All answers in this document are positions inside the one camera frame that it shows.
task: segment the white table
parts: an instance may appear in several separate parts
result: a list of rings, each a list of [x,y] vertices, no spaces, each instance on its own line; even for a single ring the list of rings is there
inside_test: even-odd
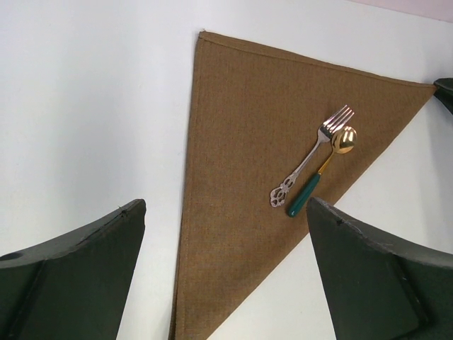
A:
[[[343,0],[2,1],[0,253],[144,198],[118,339],[166,339],[202,29],[388,77],[453,76],[453,24]],[[432,99],[337,207],[453,253],[452,146]],[[211,337],[334,338],[309,237]]]

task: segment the fork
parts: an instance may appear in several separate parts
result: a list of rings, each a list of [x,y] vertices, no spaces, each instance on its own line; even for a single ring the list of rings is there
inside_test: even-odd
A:
[[[302,169],[308,163],[314,152],[318,149],[319,145],[330,142],[335,132],[341,129],[354,115],[354,111],[348,106],[344,105],[340,110],[335,112],[329,117],[318,129],[318,139],[313,149],[305,157],[302,163],[290,174],[277,188],[270,192],[270,205],[274,208],[280,207],[285,204],[285,198],[296,182],[297,177],[302,172]]]

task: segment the gold spoon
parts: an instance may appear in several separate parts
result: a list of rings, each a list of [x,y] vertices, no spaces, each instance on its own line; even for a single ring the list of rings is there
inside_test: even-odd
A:
[[[302,189],[300,194],[296,197],[294,202],[287,211],[288,216],[295,217],[304,206],[305,202],[309,199],[311,193],[321,179],[321,175],[328,166],[334,154],[345,154],[353,149],[357,141],[357,133],[350,126],[345,126],[341,130],[337,131],[332,138],[332,153],[324,162],[318,172],[311,177],[308,184]]]

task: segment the cutlery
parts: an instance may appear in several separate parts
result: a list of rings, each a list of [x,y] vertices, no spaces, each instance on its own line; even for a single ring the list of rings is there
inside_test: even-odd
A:
[[[311,193],[321,179],[321,175],[328,166],[334,154],[346,154],[353,149],[357,141],[357,133],[350,126],[345,126],[343,129],[337,131],[332,138],[332,153],[324,162],[318,172],[311,177],[308,184],[302,189],[301,193],[297,196],[294,202],[287,211],[288,216],[295,217],[304,206],[305,202],[309,199]]]
[[[354,115],[354,111],[348,106],[344,105],[340,110],[335,112],[328,118],[318,129],[318,139],[313,149],[302,163],[290,174],[277,188],[270,192],[270,205],[274,208],[285,204],[285,198],[296,182],[297,177],[302,172],[302,169],[308,163],[314,152],[318,149],[319,145],[330,142],[335,132],[339,131]]]

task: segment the brown cloth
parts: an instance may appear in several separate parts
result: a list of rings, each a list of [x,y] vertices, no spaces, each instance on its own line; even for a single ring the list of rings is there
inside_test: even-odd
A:
[[[329,155],[323,144],[282,207],[270,192],[348,104],[357,146],[314,196],[335,203],[433,95],[389,79],[202,32],[195,53],[180,253],[170,339],[206,339],[307,234],[285,209]]]

